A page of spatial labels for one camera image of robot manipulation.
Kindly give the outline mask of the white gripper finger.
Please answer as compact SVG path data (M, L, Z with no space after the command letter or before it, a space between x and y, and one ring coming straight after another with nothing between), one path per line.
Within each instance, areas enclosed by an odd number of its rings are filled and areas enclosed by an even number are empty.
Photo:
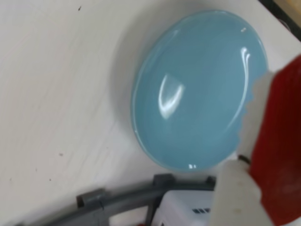
M218 170L210 226L272 226L261 204L261 189L249 174L250 154L228 159Z

